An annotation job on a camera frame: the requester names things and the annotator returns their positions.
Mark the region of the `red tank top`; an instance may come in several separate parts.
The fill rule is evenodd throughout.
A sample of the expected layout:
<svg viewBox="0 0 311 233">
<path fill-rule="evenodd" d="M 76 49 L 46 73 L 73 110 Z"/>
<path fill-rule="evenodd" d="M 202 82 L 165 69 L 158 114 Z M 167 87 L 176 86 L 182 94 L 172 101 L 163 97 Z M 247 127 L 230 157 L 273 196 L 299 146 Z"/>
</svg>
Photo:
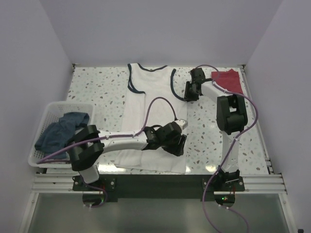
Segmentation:
<svg viewBox="0 0 311 233">
<path fill-rule="evenodd" d="M 230 92 L 243 94 L 240 83 L 240 76 L 237 71 L 230 69 L 229 71 L 214 71 L 211 73 L 211 78 L 216 81 L 216 84 Z"/>
</svg>

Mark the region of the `white plastic laundry basket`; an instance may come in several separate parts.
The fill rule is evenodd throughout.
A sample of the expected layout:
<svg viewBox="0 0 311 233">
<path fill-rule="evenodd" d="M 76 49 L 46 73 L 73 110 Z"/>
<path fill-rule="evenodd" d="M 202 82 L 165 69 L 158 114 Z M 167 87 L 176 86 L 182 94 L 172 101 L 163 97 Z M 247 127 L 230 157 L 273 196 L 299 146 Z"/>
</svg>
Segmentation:
<svg viewBox="0 0 311 233">
<path fill-rule="evenodd" d="M 35 149 L 35 142 L 46 130 L 46 128 L 59 120 L 64 114 L 69 112 L 81 112 L 89 115 L 89 125 L 92 125 L 95 118 L 95 105 L 91 102 L 78 102 L 78 101 L 56 101 L 49 103 L 42 115 L 40 124 L 33 140 L 32 148 L 30 150 L 28 163 L 32 167 L 39 168 L 55 168 L 67 169 L 71 168 L 70 164 L 65 162 L 53 162 L 47 164 L 37 164 L 37 162 L 44 158 L 44 153 Z"/>
</svg>

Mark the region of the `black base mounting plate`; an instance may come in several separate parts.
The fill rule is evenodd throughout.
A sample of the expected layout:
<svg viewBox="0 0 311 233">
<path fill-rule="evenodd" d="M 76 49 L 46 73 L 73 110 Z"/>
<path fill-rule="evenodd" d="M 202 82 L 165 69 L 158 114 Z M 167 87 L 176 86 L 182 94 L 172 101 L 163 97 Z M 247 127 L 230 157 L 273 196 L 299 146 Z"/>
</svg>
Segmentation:
<svg viewBox="0 0 311 233">
<path fill-rule="evenodd" d="M 211 175 L 129 175 L 102 174 L 85 185 L 81 176 L 72 177 L 73 191 L 83 192 L 86 202 L 107 202 L 119 199 L 202 199 Z"/>
</svg>

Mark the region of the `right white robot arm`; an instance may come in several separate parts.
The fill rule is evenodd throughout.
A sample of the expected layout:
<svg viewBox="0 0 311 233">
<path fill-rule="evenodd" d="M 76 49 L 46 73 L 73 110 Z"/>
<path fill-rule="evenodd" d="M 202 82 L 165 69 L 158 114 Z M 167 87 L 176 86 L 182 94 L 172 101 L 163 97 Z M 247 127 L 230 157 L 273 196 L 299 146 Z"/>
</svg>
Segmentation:
<svg viewBox="0 0 311 233">
<path fill-rule="evenodd" d="M 220 87 L 212 78 L 207 79 L 202 68 L 192 69 L 190 76 L 191 80 L 186 82 L 185 101 L 196 101 L 200 96 L 206 96 L 216 103 L 216 122 L 223 135 L 219 167 L 224 173 L 216 179 L 216 184 L 219 189 L 227 191 L 234 184 L 233 178 L 228 174 L 239 170 L 239 146 L 236 141 L 248 123 L 244 96 Z"/>
</svg>

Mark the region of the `dark navy garment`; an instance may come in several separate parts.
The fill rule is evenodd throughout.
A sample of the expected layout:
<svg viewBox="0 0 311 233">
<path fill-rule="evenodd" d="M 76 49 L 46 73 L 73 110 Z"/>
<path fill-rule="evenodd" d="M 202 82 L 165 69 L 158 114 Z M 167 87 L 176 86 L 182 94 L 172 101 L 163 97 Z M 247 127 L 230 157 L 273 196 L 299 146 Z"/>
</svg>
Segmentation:
<svg viewBox="0 0 311 233">
<path fill-rule="evenodd" d="M 63 149 L 75 132 L 87 126 L 88 113 L 69 112 L 51 123 L 35 143 L 35 149 L 44 153 L 44 157 Z"/>
</svg>

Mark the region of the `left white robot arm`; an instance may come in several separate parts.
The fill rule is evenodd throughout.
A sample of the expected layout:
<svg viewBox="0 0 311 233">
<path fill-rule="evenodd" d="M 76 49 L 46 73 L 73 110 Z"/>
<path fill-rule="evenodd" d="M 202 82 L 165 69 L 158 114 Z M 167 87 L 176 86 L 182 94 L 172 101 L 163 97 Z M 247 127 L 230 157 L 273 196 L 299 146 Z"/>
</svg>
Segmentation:
<svg viewBox="0 0 311 233">
<path fill-rule="evenodd" d="M 188 122 L 178 119 L 165 126 L 144 127 L 135 132 L 106 133 L 90 125 L 75 135 L 68 144 L 69 161 L 73 171 L 77 171 L 83 184 L 89 190 L 100 187 L 101 179 L 95 165 L 101 154 L 120 150 L 163 149 L 174 156 L 181 156 L 187 136 L 183 131 Z"/>
</svg>

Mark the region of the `white navy tank top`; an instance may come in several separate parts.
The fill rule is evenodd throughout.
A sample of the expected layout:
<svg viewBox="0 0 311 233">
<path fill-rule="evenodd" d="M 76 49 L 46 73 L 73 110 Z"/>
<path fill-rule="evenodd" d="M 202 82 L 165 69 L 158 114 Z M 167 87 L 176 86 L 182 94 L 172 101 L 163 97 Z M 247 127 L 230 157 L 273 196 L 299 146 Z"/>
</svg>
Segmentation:
<svg viewBox="0 0 311 233">
<path fill-rule="evenodd" d="M 128 64 L 129 80 L 121 131 L 140 130 L 143 125 L 164 126 L 174 118 L 187 118 L 187 104 L 171 89 L 176 70 L 169 66 L 148 70 L 138 63 Z M 159 172 L 185 173 L 186 157 L 174 156 L 163 149 L 122 150 L 115 166 Z"/>
</svg>

